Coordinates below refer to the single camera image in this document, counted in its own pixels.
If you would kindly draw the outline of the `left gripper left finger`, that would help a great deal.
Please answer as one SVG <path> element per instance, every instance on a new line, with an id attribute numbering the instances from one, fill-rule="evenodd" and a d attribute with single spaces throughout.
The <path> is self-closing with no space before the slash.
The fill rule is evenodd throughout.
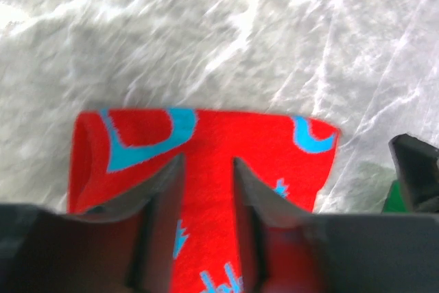
<path id="1" fill-rule="evenodd" d="M 2 292 L 168 292 L 185 160 L 81 214 L 1 205 Z"/>

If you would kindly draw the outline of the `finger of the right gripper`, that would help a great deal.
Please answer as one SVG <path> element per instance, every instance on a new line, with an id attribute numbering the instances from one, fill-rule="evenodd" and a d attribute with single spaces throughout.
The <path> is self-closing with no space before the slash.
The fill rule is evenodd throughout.
<path id="1" fill-rule="evenodd" d="M 402 201 L 414 213 L 438 212 L 438 148 L 409 134 L 390 142 Z"/>

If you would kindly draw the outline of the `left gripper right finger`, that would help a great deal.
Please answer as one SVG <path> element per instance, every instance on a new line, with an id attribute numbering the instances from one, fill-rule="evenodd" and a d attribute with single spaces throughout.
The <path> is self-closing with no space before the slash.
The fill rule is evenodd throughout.
<path id="1" fill-rule="evenodd" d="M 245 292 L 437 292 L 438 216 L 310 213 L 233 161 Z"/>

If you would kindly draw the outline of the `red and blue cloth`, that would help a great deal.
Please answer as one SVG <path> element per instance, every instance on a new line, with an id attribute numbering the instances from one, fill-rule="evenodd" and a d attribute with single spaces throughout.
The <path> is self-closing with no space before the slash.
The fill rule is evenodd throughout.
<path id="1" fill-rule="evenodd" d="M 298 115 L 168 109 L 80 113 L 73 130 L 67 209 L 83 212 L 148 179 L 177 154 L 185 191 L 172 292 L 243 290 L 233 204 L 233 159 L 271 192 L 311 211 L 331 171 L 340 131 Z"/>

